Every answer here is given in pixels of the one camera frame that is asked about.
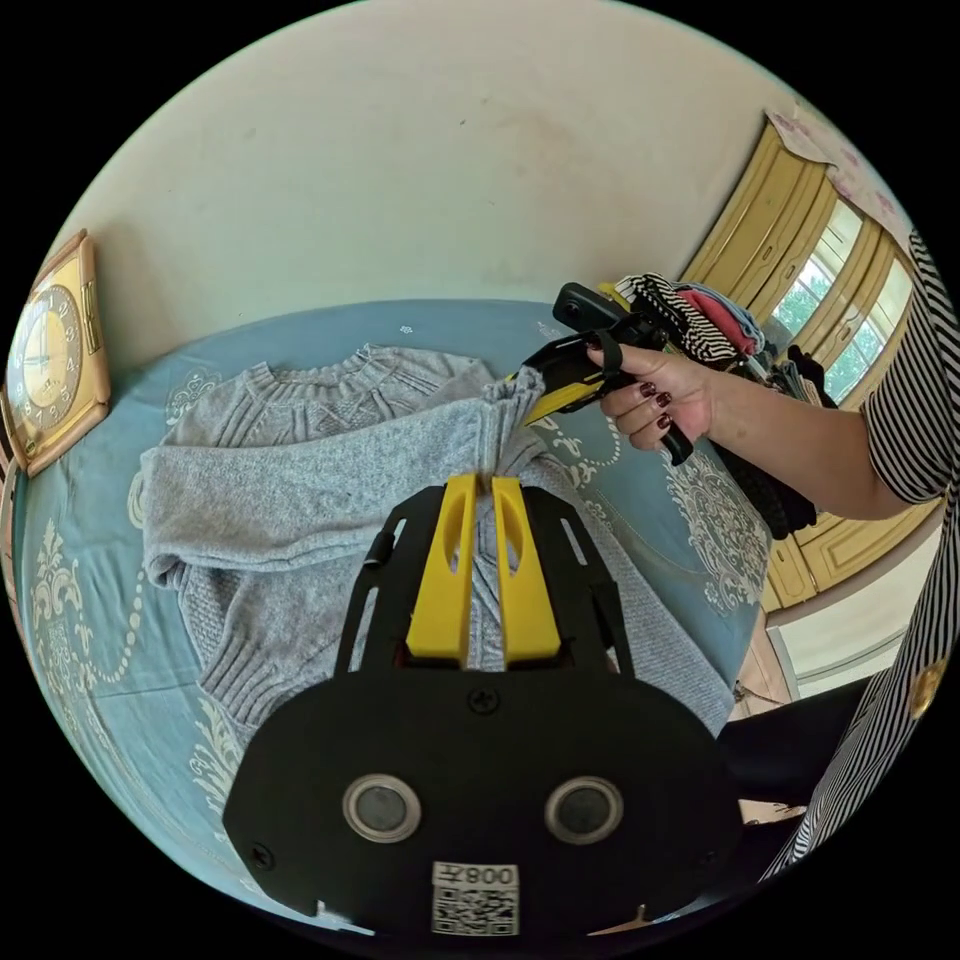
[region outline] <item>button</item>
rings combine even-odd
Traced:
[[[605,840],[623,817],[623,798],[600,777],[577,777],[561,784],[547,800],[547,829],[564,843]]]
[[[927,712],[930,704],[933,703],[933,698],[937,695],[946,669],[947,658],[944,657],[917,675],[913,681],[913,693],[910,696],[911,720],[919,720]]]
[[[343,815],[356,833],[374,843],[399,843],[420,825],[420,800],[397,777],[370,774],[343,795]]]

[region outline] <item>blue bedsheet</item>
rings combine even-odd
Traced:
[[[142,569],[140,454],[191,404],[259,361],[306,368],[365,342],[477,356],[512,372],[563,336],[546,304],[359,304],[264,321],[163,357],[114,385],[110,416],[29,483],[14,504],[17,595],[38,683],[74,749],[161,850],[211,886],[266,900],[220,823],[239,764],[176,595]],[[596,407],[537,426],[590,510],[732,685],[749,643],[769,534],[708,444],[674,469],[641,455]],[[338,925],[321,916],[318,925]]]

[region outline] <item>finger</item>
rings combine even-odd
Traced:
[[[632,373],[638,379],[653,379],[654,374],[664,365],[666,358],[659,350],[641,350],[639,347],[620,346],[623,360],[620,369]],[[587,356],[598,366],[603,366],[603,351],[587,348]]]
[[[634,407],[656,396],[657,388],[649,382],[631,383],[628,387],[613,390],[600,401],[600,409],[608,417],[622,417]]]
[[[630,445],[638,450],[659,450],[660,441],[667,435],[671,423],[673,420],[669,414],[660,414],[659,419],[630,434]]]
[[[631,437],[651,423],[656,423],[662,415],[663,410],[653,400],[644,400],[616,418],[617,430],[625,437]]]

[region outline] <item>clock face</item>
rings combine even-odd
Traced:
[[[69,413],[80,382],[80,313],[59,284],[24,308],[7,365],[7,396],[17,420],[36,431],[55,427]]]

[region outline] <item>black pants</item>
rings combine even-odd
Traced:
[[[727,755],[740,799],[806,806],[860,705],[869,679],[728,723],[717,742]],[[799,820],[790,817],[748,824],[721,882],[681,912],[699,910],[757,883]]]

